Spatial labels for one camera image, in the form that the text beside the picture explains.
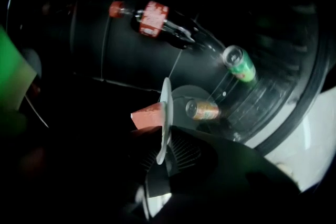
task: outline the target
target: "can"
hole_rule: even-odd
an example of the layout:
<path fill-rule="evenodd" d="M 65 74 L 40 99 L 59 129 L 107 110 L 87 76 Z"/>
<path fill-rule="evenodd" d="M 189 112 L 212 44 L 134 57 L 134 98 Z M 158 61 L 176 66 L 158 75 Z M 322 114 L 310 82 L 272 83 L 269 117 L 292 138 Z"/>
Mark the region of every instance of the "can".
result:
<path fill-rule="evenodd" d="M 216 103 L 190 100 L 185 111 L 193 120 L 212 120 L 219 116 L 219 107 Z"/>
<path fill-rule="evenodd" d="M 223 52 L 223 62 L 228 70 L 243 82 L 250 82 L 256 76 L 256 68 L 253 65 L 246 50 L 232 45 Z"/>

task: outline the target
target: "red bottle cap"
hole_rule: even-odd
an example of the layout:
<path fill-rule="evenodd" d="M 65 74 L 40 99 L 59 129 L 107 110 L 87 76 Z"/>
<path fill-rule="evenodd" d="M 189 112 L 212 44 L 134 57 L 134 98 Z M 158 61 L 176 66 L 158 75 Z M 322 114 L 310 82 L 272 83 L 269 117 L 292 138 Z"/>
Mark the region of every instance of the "red bottle cap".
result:
<path fill-rule="evenodd" d="M 110 8 L 109 8 L 110 17 L 121 18 L 122 14 L 121 14 L 120 10 L 122 8 L 123 8 L 123 2 L 122 1 L 113 1 Z"/>

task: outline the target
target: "bottle label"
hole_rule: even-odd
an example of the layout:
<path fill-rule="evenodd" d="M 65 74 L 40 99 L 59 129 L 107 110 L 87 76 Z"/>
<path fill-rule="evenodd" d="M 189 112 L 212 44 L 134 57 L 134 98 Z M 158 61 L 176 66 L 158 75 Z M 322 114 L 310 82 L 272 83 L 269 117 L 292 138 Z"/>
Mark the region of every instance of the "bottle label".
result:
<path fill-rule="evenodd" d="M 139 32 L 150 37 L 157 37 L 166 20 L 169 8 L 160 3 L 149 1 L 140 21 Z"/>

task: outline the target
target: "can top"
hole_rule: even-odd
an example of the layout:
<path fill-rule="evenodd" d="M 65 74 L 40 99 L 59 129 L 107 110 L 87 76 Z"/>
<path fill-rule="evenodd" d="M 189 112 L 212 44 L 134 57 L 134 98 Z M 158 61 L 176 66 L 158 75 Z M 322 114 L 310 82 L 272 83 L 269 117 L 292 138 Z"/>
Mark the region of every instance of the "can top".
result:
<path fill-rule="evenodd" d="M 197 113 L 197 102 L 190 100 L 185 107 L 185 112 L 189 117 L 193 118 Z"/>
<path fill-rule="evenodd" d="M 243 51 L 240 47 L 231 45 L 224 50 L 222 57 L 225 65 L 234 67 L 243 61 Z"/>

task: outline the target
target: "white surface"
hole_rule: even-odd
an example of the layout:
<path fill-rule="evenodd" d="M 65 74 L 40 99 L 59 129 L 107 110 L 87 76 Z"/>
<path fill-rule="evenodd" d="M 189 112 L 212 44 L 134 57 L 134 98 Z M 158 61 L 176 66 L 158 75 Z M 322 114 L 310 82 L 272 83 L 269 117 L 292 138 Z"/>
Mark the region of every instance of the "white surface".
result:
<path fill-rule="evenodd" d="M 174 104 L 172 98 L 172 86 L 169 78 L 165 78 L 163 81 L 160 102 L 165 103 L 165 116 L 164 124 L 162 126 L 161 150 L 156 157 L 157 164 L 162 164 L 164 161 L 167 144 L 171 136 L 171 126 L 173 125 Z"/>
<path fill-rule="evenodd" d="M 288 166 L 302 191 L 322 179 L 335 154 L 335 108 L 336 87 L 320 94 L 300 125 L 266 156 L 274 164 Z"/>

